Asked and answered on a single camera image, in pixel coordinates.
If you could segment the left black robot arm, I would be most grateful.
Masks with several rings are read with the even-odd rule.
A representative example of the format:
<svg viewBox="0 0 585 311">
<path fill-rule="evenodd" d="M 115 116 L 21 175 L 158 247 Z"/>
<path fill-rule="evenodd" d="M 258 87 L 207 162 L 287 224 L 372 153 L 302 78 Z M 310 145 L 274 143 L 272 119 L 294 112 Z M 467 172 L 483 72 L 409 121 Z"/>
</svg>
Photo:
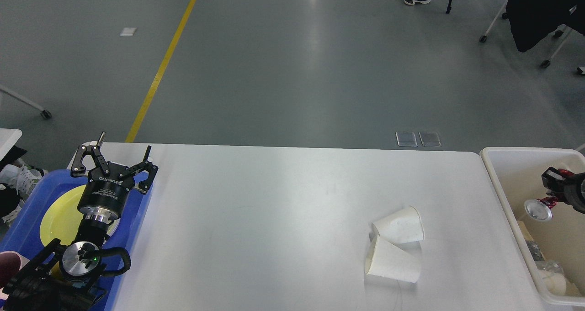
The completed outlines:
<svg viewBox="0 0 585 311">
<path fill-rule="evenodd" d="M 130 269 L 158 167 L 150 148 L 136 165 L 107 161 L 80 145 L 69 169 L 47 174 L 1 242 L 18 271 L 1 267 L 5 311 L 104 311 Z"/>
</svg>

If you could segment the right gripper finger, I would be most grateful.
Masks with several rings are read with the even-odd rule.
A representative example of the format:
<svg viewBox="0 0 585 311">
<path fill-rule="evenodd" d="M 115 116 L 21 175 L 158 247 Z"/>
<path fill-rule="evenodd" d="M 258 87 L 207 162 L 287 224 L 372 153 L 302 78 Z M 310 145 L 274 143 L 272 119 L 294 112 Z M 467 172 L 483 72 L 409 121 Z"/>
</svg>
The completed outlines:
<svg viewBox="0 0 585 311">
<path fill-rule="evenodd" d="M 549 167 L 542 174 L 542 182 L 543 186 L 547 189 L 547 195 L 553 197 L 565 197 L 564 187 L 567 184 L 568 178 L 568 170 Z"/>
</svg>

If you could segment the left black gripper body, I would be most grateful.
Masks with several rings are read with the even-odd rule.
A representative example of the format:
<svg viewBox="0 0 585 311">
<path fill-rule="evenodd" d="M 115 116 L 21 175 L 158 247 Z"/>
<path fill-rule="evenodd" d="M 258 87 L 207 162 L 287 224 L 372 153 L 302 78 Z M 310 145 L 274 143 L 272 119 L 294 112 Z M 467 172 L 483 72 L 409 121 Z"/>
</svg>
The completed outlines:
<svg viewBox="0 0 585 311">
<path fill-rule="evenodd" d="M 98 167 L 90 170 L 78 205 L 84 219 L 108 224 L 122 216 L 135 184 L 133 175 L 120 176 L 126 169 L 126 166 L 109 166 L 107 173 Z"/>
</svg>

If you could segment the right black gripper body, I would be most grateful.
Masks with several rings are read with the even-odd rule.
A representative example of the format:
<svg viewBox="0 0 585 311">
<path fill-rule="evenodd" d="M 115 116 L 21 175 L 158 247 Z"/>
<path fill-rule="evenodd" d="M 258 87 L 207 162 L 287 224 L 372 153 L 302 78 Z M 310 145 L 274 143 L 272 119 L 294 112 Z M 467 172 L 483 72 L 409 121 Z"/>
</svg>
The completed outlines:
<svg viewBox="0 0 585 311">
<path fill-rule="evenodd" d="M 575 211 L 585 213 L 585 174 L 574 174 L 564 182 L 565 203 L 573 207 Z"/>
</svg>

